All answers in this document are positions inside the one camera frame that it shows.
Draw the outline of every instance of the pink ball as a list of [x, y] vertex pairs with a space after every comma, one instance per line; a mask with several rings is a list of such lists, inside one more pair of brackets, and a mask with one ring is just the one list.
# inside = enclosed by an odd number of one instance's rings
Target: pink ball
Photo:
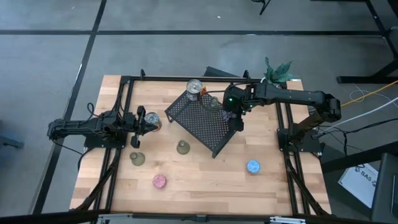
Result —
[[156, 187], [157, 189], [162, 189], [166, 185], [166, 177], [161, 174], [156, 175], [152, 179], [152, 183], [153, 183], [154, 187]]

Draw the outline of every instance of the white cable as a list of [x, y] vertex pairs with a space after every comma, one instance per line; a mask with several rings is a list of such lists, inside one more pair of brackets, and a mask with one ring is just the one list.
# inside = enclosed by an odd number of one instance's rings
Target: white cable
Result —
[[[367, 91], [367, 90], [354, 90], [354, 91], [351, 92], [351, 94], [349, 94], [349, 98], [350, 98], [351, 100], [354, 100], [353, 97], [352, 97], [352, 94], [353, 94], [353, 93], [356, 93], [357, 91], [360, 91], [360, 92], [362, 93], [363, 96], [364, 96], [364, 93], [370, 93], [370, 91]], [[384, 95], [382, 95], [382, 94], [373, 93], [373, 95], [382, 96], [382, 97], [384, 97], [385, 99], [387, 99], [388, 101], [391, 101], [390, 98], [388, 98], [388, 97], [386, 97], [386, 96], [384, 96]]]
[[333, 125], [332, 127], [326, 128], [325, 131], [330, 130], [330, 129], [334, 128], [334, 127], [337, 127], [337, 126], [339, 126], [339, 125], [341, 125], [341, 124], [347, 123], [348, 121], [352, 121], [352, 120], [354, 120], [354, 119], [357, 119], [357, 118], [360, 118], [360, 117], [362, 117], [362, 116], [371, 114], [371, 113], [373, 113], [373, 112], [375, 112], [375, 111], [378, 111], [379, 109], [381, 109], [381, 108], [383, 108], [383, 107], [385, 107], [385, 106], [388, 106], [388, 105], [390, 105], [391, 103], [395, 102], [395, 100], [398, 100], [398, 97], [395, 98], [395, 99], [393, 99], [393, 100], [391, 100], [390, 102], [386, 103], [385, 105], [379, 106], [378, 108], [376, 108], [376, 109], [374, 109], [374, 110], [371, 110], [371, 111], [369, 111], [369, 112], [363, 113], [363, 114], [358, 115], [358, 116], [355, 116], [354, 118], [350, 118], [350, 119], [348, 119], [348, 120], [342, 121], [342, 122], [340, 122], [340, 123], [338, 123], [338, 124]]
[[[354, 93], [354, 92], [356, 92], [356, 91], [360, 91], [361, 93], [362, 93], [362, 96], [365, 96], [365, 93], [363, 93], [364, 91], [363, 90], [361, 90], [358, 86], [356, 86], [354, 83], [353, 83], [353, 85], [358, 89], [358, 90], [354, 90], [354, 91], [352, 91], [350, 94], [349, 94], [349, 98], [351, 99], [351, 100], [354, 100], [354, 99], [352, 99], [352, 97], [351, 97], [351, 95]], [[359, 100], [359, 101], [355, 101], [356, 103], [360, 103], [360, 102], [362, 102], [362, 101], [364, 101], [365, 100], [365, 97], [364, 98], [362, 98], [361, 100]]]

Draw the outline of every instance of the floor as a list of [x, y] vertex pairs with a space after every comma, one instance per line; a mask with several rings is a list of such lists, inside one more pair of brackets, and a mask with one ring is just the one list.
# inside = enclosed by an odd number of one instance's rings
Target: floor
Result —
[[[100, 2], [2, 0], [0, 29], [91, 30]], [[386, 27], [398, 24], [387, 1], [372, 2]], [[260, 8], [249, 0], [109, 0], [99, 30], [377, 30], [366, 5], [358, 2], [272, 1], [262, 16]], [[88, 38], [0, 35], [0, 134], [25, 142], [23, 149], [0, 150], [0, 216], [23, 215], [32, 209], [52, 147], [47, 125], [65, 110]], [[202, 76], [211, 66], [236, 75], [247, 69], [253, 77], [262, 77], [265, 56], [275, 66], [292, 60], [290, 72], [303, 80], [306, 90], [322, 90], [342, 102], [350, 100], [356, 87], [337, 84], [336, 76], [370, 75], [392, 60], [385, 41], [374, 37], [101, 35], [95, 39], [72, 119], [87, 118], [86, 104], [95, 103], [103, 75], [138, 75], [143, 68], [147, 75]], [[373, 91], [382, 85], [358, 87]], [[395, 98], [398, 87], [381, 94]], [[381, 96], [370, 96], [344, 108], [342, 119], [386, 102]], [[395, 118], [397, 112], [398, 107], [390, 105], [341, 128], [356, 129]], [[388, 123], [352, 134], [349, 144], [365, 150], [396, 141], [394, 127], [396, 123]], [[328, 145], [328, 157], [342, 156], [338, 141], [332, 137], [322, 141]], [[83, 138], [67, 137], [64, 143], [82, 150]], [[77, 160], [75, 153], [62, 151], [44, 212], [68, 210]], [[361, 204], [335, 185], [339, 175], [325, 176], [332, 212], [366, 220]]]

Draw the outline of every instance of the green plant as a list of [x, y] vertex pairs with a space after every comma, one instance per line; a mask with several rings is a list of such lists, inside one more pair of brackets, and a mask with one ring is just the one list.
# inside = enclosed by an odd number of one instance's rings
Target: green plant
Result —
[[267, 73], [264, 73], [264, 75], [267, 78], [268, 83], [285, 83], [286, 81], [289, 81], [291, 78], [293, 78], [293, 75], [290, 73], [287, 73], [290, 69], [290, 65], [292, 64], [292, 61], [283, 63], [282, 65], [279, 65], [279, 67], [274, 70], [270, 65], [269, 65], [269, 59], [266, 57], [266, 65], [267, 65]]

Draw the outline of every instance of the white box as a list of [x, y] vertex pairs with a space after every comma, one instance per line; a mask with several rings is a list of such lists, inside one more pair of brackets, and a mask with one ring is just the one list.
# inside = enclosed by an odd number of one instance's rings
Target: white box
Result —
[[368, 208], [372, 208], [378, 174], [369, 164], [364, 164], [364, 168], [361, 165], [350, 167], [344, 171], [338, 183]]

